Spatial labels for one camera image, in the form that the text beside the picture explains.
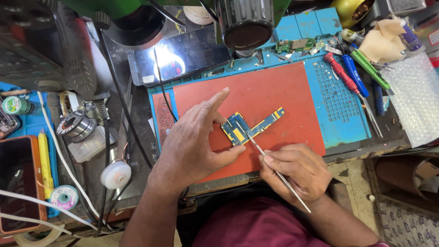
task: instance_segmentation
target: grid pattern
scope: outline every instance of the grid pattern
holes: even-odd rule
[[[341,120],[346,123],[350,117],[358,116],[360,111],[355,103],[356,96],[340,77],[339,80],[335,78],[331,66],[323,60],[313,62],[313,66],[329,122]]]

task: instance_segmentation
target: blue circuit board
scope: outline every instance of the blue circuit board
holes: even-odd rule
[[[249,135],[253,138],[259,133],[264,132],[264,130],[284,114],[284,109],[280,107],[256,126],[250,128],[242,118],[242,115],[240,113],[235,113],[227,119],[226,123],[221,125],[221,129],[226,133],[233,146],[243,145],[250,140],[248,138]]]

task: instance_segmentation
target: gold container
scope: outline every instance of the gold container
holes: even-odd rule
[[[334,0],[331,7],[335,7],[342,28],[350,28],[358,23],[371,9],[375,0]]]

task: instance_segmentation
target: workbench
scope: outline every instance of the workbench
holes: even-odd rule
[[[129,78],[131,75],[127,52],[106,36],[105,38],[116,69],[116,73],[122,86],[122,91],[127,92],[127,89],[130,87]],[[372,88],[370,87],[371,78],[361,68],[358,68],[358,70],[367,89],[370,92],[373,92]],[[158,146],[156,145],[157,139],[153,134],[153,130],[150,125],[147,124],[148,119],[153,117],[148,90],[143,86],[136,87],[133,85],[131,89],[131,99],[130,105],[133,124],[136,127],[139,139],[141,140],[149,159],[153,161],[154,156],[157,154]],[[367,100],[375,112],[373,95],[368,97]],[[118,142],[114,144],[112,148],[117,147],[119,152],[115,151],[115,155],[118,155],[117,153],[120,153],[120,151],[123,149],[126,139],[124,136],[125,132],[123,129],[121,129],[122,106],[115,88],[112,88],[111,96],[107,101],[107,107],[110,115],[109,122],[110,125],[113,126],[110,131],[115,136],[115,139],[118,140]],[[399,124],[398,116],[392,106],[392,103],[390,103],[385,116],[376,117],[376,120],[384,138],[378,138],[376,134],[372,133],[371,138],[366,138],[364,140],[351,143],[339,143],[336,146],[326,149],[324,161],[328,164],[342,163],[348,160],[358,160],[367,157],[379,156],[394,150],[406,149],[410,147],[408,138],[405,134],[405,131]],[[147,167],[146,162],[143,160],[139,148],[135,144],[134,140],[132,140],[131,146],[133,147],[131,155],[132,168],[134,170],[133,180],[122,194],[120,201],[116,204],[114,212],[116,212],[117,217],[114,217],[113,215],[110,217],[111,220],[125,221],[125,223],[122,224],[126,224],[126,220],[131,217],[133,210],[140,200],[140,196],[143,193],[148,175],[150,173],[150,170]],[[75,165],[75,168],[79,174],[82,174],[82,176],[79,178],[79,181],[85,185],[85,190],[87,191],[93,205],[96,209],[100,208],[102,184],[99,178],[102,170],[104,169],[104,152],[101,152],[95,156],[91,161]],[[58,174],[60,185],[73,185],[60,161],[58,161]],[[260,180],[259,172],[254,171],[232,177],[198,183],[189,187],[187,196],[201,195],[222,189],[246,185],[249,182],[255,182],[258,180]],[[111,199],[111,195],[112,193],[109,191],[107,194],[107,201]],[[188,207],[181,207],[182,210],[180,210],[179,213],[193,211],[196,209],[195,205],[196,204],[188,202],[186,205]],[[79,204],[73,208],[71,212],[86,218],[85,213]],[[69,225],[70,228],[85,229],[78,227],[76,222],[65,214],[60,214],[57,217],[50,218],[49,222],[57,225],[73,223]],[[46,226],[42,226],[41,230],[44,229],[48,228]],[[66,240],[66,238],[69,237],[71,236],[64,236],[58,241]]]

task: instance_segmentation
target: green circuit board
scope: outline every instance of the green circuit board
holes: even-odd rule
[[[301,40],[284,40],[278,41],[276,43],[276,52],[282,53],[292,52],[292,51],[306,51],[310,50],[313,45],[316,43],[316,39],[301,39]]]

